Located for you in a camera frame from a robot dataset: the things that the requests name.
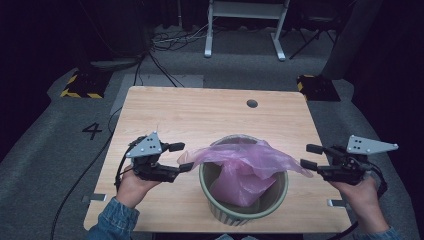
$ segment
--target number 4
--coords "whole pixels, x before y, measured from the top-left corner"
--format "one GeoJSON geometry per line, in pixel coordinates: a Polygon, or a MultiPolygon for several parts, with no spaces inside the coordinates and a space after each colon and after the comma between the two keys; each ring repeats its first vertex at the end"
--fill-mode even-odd
{"type": "Polygon", "coordinates": [[[102,132],[102,130],[98,130],[98,128],[99,128],[99,124],[95,122],[95,123],[91,124],[90,126],[84,128],[82,130],[82,132],[89,132],[89,133],[91,133],[90,140],[93,140],[94,139],[94,136],[96,135],[96,133],[102,132]]]}

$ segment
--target person's left hand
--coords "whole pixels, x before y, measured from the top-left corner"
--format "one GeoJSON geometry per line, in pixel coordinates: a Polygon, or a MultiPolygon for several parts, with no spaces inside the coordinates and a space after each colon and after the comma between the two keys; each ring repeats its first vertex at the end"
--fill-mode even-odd
{"type": "Polygon", "coordinates": [[[142,180],[130,169],[131,166],[125,168],[127,172],[122,176],[116,200],[129,208],[135,208],[143,200],[147,192],[161,182],[142,180]]]}

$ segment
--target wooden table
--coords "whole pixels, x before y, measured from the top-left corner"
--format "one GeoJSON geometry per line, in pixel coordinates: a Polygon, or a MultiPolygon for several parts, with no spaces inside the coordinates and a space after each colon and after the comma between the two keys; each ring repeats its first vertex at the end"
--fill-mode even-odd
{"type": "MultiPolygon", "coordinates": [[[[162,142],[184,142],[185,150],[207,147],[227,135],[246,134],[297,160],[328,165],[325,156],[305,151],[306,144],[321,142],[298,92],[131,87],[95,189],[108,197],[91,202],[86,229],[97,223],[116,194],[114,177],[128,143],[155,130],[162,142]],[[257,101],[256,108],[247,106],[250,99],[257,101]]],[[[178,166],[176,160],[183,152],[165,152],[159,162],[178,166]]],[[[350,226],[345,209],[327,206],[327,199],[340,199],[336,189],[316,173],[307,178],[292,171],[287,196],[274,213],[243,226],[227,226],[212,216],[198,174],[198,168],[182,173],[174,183],[162,183],[149,192],[137,207],[141,214],[135,231],[315,233],[341,232],[350,226]]]]}

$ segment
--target pink plastic bag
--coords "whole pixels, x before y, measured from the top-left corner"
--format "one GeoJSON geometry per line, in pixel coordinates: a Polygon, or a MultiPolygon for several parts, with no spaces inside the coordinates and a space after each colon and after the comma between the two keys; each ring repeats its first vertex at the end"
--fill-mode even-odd
{"type": "Polygon", "coordinates": [[[313,176],[291,156],[247,135],[231,135],[210,147],[186,151],[178,163],[188,162],[194,162],[193,169],[204,162],[221,166],[210,193],[216,200],[240,207],[251,206],[275,182],[274,173],[293,170],[313,176]]]}

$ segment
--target white metal frame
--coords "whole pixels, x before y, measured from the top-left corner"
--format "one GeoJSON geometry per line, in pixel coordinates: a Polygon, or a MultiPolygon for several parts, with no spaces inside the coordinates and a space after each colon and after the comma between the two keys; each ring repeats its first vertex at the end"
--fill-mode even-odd
{"type": "Polygon", "coordinates": [[[286,59],[279,40],[281,28],[286,18],[290,0],[284,0],[283,4],[265,3],[243,3],[243,2],[221,2],[209,0],[208,11],[208,33],[206,36],[205,57],[212,56],[213,17],[239,17],[239,18],[261,18],[278,19],[277,31],[271,33],[277,57],[280,61],[286,59]]]}

